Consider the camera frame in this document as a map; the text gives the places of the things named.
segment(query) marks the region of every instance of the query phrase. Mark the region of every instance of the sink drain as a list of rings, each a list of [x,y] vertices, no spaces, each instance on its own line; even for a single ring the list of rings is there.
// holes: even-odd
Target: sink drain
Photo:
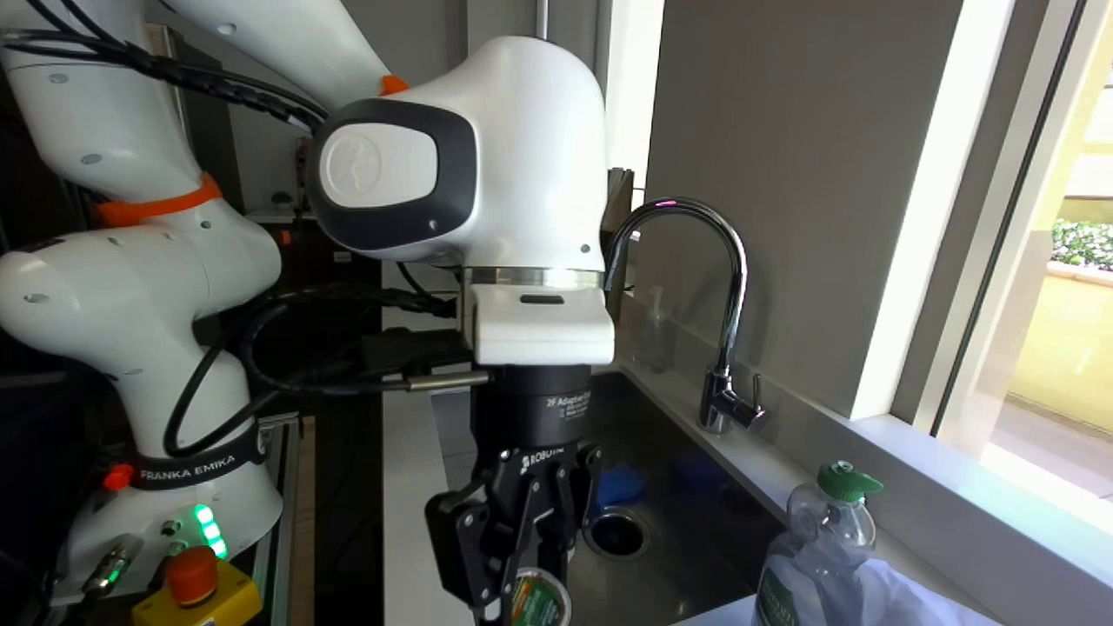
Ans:
[[[610,558],[633,558],[647,546],[647,531],[620,514],[591,521],[589,535]]]

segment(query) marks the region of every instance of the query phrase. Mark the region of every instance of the chrome faucet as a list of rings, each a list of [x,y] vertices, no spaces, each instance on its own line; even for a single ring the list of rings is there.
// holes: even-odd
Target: chrome faucet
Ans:
[[[612,263],[606,270],[606,291],[620,289],[615,274],[624,274],[620,269],[627,263],[630,234],[638,234],[642,223],[666,219],[666,215],[686,215],[686,219],[706,223],[713,234],[721,234],[721,240],[726,243],[726,253],[729,253],[729,285],[726,285],[726,314],[724,314],[724,328],[721,328],[721,356],[702,378],[699,423],[706,431],[724,431],[726,422],[756,423],[758,416],[766,416],[763,387],[756,378],[750,400],[741,400],[734,392],[734,364],[729,364],[736,332],[741,332],[741,309],[746,309],[747,259],[746,259],[736,231],[717,210],[691,202],[691,200],[655,200],[655,202],[633,210],[612,240]]]

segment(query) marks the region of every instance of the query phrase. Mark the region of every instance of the stainless steel sink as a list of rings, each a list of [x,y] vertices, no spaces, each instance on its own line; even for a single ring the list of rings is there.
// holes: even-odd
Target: stainless steel sink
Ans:
[[[450,482],[473,469],[467,392],[436,396]],[[575,626],[669,626],[758,589],[782,530],[620,371],[591,382],[598,509],[568,568]]]

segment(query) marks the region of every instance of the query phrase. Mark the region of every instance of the kitchen faucet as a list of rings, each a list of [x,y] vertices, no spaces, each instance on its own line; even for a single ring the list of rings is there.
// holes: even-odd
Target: kitchen faucet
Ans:
[[[717,363],[702,378],[699,428],[724,431],[726,422],[756,423],[758,416],[766,416],[766,407],[758,400],[763,387],[756,378],[750,403],[741,400],[734,392],[734,364],[729,364],[729,356],[734,356],[734,343],[736,343],[736,332],[741,332],[741,309],[746,309],[747,259],[746,259],[736,231],[717,210],[710,210],[702,202],[691,202],[691,200],[655,200],[655,202],[633,210],[630,219],[612,237],[612,263],[606,270],[606,291],[620,289],[615,274],[624,274],[620,269],[627,263],[630,237],[642,223],[666,219],[666,215],[686,215],[686,219],[696,219],[696,223],[710,227],[726,243],[726,253],[729,253],[726,314],[724,314],[724,328],[721,328]]]

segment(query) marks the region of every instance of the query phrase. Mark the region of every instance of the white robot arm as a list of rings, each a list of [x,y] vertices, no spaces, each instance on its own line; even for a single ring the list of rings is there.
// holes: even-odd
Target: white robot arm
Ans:
[[[284,74],[327,116],[314,124],[305,174],[315,219],[341,247],[463,270],[458,332],[478,369],[491,371],[473,407],[480,467],[506,448],[539,457],[525,459],[533,469],[558,467],[552,448],[584,431],[591,364],[612,363],[595,78],[558,44],[495,40],[430,85],[378,93],[391,74],[341,3],[162,6]],[[282,514],[245,444],[251,422],[188,459],[162,441],[182,389],[206,363],[193,324],[266,291],[282,270],[278,249],[206,181],[161,79],[92,58],[72,40],[29,40],[29,29],[63,29],[143,42],[140,0],[45,0],[45,11],[0,0],[0,29],[2,69],[41,161],[110,200],[108,231],[0,259],[0,328],[102,369],[145,462],[143,482],[72,527],[60,598],[97,593],[104,558],[121,554],[133,575],[110,593],[135,593],[183,540],[168,530],[197,503],[223,521],[230,558]],[[240,363],[220,356],[182,416],[182,441],[201,441],[247,403]]]

